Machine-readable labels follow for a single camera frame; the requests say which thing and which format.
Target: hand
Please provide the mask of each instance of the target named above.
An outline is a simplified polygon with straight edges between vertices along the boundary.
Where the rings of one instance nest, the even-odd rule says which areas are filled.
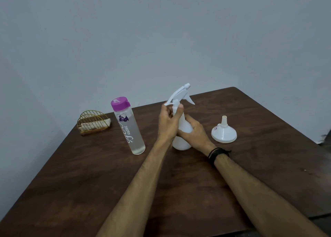
[[[192,147],[208,156],[209,153],[216,148],[216,146],[209,140],[202,124],[200,124],[190,115],[185,115],[185,119],[191,124],[193,131],[191,133],[186,133],[178,130],[177,135],[183,138]]]
[[[158,141],[172,143],[173,139],[177,135],[179,119],[184,112],[184,106],[180,104],[173,116],[172,107],[165,106],[161,107],[161,113],[159,116],[159,132]]]

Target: gray wall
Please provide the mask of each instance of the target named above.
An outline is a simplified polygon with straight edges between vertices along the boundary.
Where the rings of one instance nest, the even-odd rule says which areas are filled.
[[[191,94],[236,86],[318,142],[331,126],[330,9],[331,0],[0,0],[0,54],[64,134],[86,109],[112,111],[114,97],[146,105],[189,82]],[[10,156],[22,153],[12,145]]]
[[[0,219],[65,135],[0,55]]]

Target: clear water bottle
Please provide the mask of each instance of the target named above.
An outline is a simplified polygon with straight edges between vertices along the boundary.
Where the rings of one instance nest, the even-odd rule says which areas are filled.
[[[142,154],[146,147],[129,101],[126,97],[118,97],[111,101],[111,105],[132,153],[135,155]]]

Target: forearm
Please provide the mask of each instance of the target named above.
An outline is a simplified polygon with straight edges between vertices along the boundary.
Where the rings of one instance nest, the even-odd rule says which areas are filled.
[[[263,236],[327,236],[288,201],[225,154],[218,155],[214,164]]]
[[[169,142],[157,141],[97,237],[142,236]]]

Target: plastic bottle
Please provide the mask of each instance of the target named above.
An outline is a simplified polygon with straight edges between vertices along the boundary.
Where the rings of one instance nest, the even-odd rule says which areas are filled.
[[[164,105],[172,105],[172,111],[173,114],[176,114],[178,105],[180,105],[180,101],[182,99],[186,99],[191,104],[195,105],[195,103],[192,101],[190,96],[188,95],[187,89],[190,88],[191,85],[189,83],[185,84],[184,86],[180,87],[178,90],[176,90],[169,100]],[[179,119],[179,130],[182,130],[183,132],[190,133],[192,132],[193,128],[189,122],[185,120],[184,113],[181,115]],[[175,139],[172,142],[172,146],[176,148],[177,150],[187,150],[191,148],[191,145],[187,143],[184,139],[181,137],[176,136]]]
[[[118,97],[111,101],[111,105],[132,153],[134,155],[142,154],[146,147],[129,101],[126,97]]]

